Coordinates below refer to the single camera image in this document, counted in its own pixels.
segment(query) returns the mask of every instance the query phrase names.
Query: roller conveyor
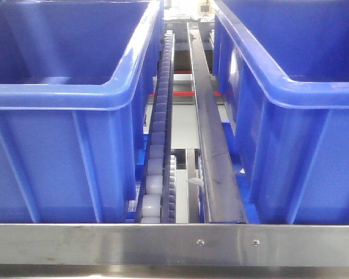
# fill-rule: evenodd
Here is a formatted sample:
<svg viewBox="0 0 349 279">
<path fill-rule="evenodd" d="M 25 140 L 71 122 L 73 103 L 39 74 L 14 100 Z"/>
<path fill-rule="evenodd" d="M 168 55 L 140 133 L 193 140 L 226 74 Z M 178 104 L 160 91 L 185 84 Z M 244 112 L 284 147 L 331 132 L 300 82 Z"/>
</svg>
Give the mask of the roller conveyor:
<svg viewBox="0 0 349 279">
<path fill-rule="evenodd" d="M 187 149 L 186 169 L 202 178 L 189 183 L 190 224 L 175 224 L 168 32 L 137 201 L 145 224 L 0 224 L 0 277 L 349 278 L 349 226 L 247 224 L 196 23 L 188 37 L 200 157 Z"/>
</svg>

